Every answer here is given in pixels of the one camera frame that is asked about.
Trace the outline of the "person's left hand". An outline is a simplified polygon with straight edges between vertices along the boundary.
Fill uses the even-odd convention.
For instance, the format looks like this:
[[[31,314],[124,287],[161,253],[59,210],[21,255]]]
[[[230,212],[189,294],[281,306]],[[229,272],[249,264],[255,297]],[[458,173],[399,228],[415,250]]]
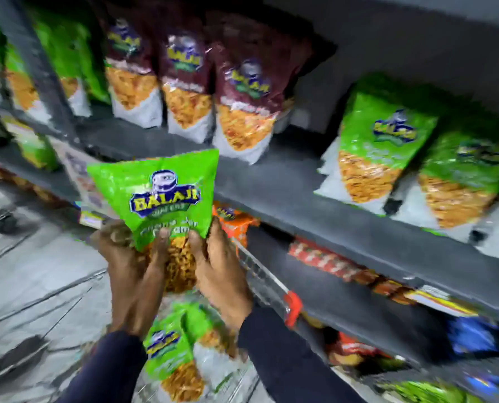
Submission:
[[[112,233],[125,226],[112,220],[91,235],[99,254],[107,261],[112,292],[112,325],[110,330],[125,331],[144,339],[160,308],[162,296],[147,295],[147,267],[138,253],[112,240]]]

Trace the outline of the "person's right hand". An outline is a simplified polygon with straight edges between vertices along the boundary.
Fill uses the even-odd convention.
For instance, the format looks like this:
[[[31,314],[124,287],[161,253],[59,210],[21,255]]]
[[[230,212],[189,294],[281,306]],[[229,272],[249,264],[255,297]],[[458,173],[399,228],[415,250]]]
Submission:
[[[205,238],[209,266],[195,270],[199,291],[231,330],[239,332],[244,320],[253,309],[253,297],[246,275],[239,263],[233,243],[213,216]]]

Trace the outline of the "person's right forearm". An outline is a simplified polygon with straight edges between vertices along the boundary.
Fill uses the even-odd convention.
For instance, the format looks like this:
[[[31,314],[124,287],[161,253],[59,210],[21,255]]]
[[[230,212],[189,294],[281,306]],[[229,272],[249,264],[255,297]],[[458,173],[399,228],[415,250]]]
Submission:
[[[252,308],[240,327],[238,345],[276,403],[365,403],[269,307]]]

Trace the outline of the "person's left forearm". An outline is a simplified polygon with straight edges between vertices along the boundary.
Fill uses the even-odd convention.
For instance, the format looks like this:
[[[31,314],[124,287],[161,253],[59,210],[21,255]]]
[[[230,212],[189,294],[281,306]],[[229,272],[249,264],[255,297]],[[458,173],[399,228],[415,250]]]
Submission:
[[[146,359],[138,336],[110,332],[55,403],[131,403]]]

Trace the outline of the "grey metal shelf rack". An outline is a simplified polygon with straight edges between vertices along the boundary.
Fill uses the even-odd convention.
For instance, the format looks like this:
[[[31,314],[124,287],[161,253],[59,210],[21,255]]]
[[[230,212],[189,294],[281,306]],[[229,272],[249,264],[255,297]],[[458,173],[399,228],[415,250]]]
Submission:
[[[300,81],[309,128],[324,130],[351,83],[386,71],[464,93],[499,113],[499,0],[263,0],[311,21],[338,51]],[[313,193],[324,135],[291,128],[254,165],[222,157],[220,201],[411,285],[428,284],[499,320],[499,259],[472,245]]]

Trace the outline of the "white snack packet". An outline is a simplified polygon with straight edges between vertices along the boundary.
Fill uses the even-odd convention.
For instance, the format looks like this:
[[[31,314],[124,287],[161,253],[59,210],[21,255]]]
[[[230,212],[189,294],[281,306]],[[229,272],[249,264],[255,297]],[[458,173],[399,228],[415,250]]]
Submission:
[[[48,139],[79,192],[80,200],[77,203],[80,209],[80,224],[99,230],[109,219],[118,219],[87,172],[88,165],[100,161],[55,137],[49,136]]]

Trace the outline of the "row of red snack packets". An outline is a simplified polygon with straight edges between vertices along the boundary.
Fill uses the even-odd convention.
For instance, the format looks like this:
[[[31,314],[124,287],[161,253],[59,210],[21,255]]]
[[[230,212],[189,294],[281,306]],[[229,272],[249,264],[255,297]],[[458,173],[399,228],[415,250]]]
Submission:
[[[346,283],[354,282],[366,286],[397,304],[417,304],[415,300],[406,297],[412,290],[410,287],[303,238],[295,237],[289,245],[288,253],[305,265],[341,278]]]

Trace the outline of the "maroon snack packet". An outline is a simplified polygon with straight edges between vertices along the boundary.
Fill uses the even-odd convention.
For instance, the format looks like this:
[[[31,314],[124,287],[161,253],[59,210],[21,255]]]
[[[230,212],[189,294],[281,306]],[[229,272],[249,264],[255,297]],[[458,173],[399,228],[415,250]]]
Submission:
[[[135,6],[105,4],[104,67],[115,118],[144,129],[163,123],[157,48],[147,14]]]
[[[305,35],[240,14],[206,12],[215,68],[213,145],[224,157],[255,164],[273,136],[286,90],[312,54]]]
[[[160,49],[167,130],[198,144],[213,128],[209,51],[202,32],[181,27],[167,32]]]

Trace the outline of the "yellow green snack packet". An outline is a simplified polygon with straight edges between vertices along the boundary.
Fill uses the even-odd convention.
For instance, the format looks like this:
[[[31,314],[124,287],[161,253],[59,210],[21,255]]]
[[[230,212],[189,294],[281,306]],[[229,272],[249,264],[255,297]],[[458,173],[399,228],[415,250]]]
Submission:
[[[56,152],[45,135],[10,116],[2,116],[5,129],[12,135],[20,152],[37,169],[55,171],[60,167]]]

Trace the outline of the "red orange snack packet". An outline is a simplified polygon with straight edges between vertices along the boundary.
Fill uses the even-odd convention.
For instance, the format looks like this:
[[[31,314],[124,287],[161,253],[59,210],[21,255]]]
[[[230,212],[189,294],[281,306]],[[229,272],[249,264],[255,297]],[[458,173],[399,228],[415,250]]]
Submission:
[[[325,350],[330,366],[356,367],[375,359],[392,359],[391,355],[357,338],[326,328]]]

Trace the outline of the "blue snack packet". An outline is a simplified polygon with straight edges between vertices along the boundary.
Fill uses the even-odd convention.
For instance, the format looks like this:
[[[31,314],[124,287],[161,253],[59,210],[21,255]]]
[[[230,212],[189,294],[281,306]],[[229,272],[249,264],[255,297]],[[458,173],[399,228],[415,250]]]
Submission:
[[[499,356],[499,325],[483,317],[447,320],[447,339],[457,356]]]

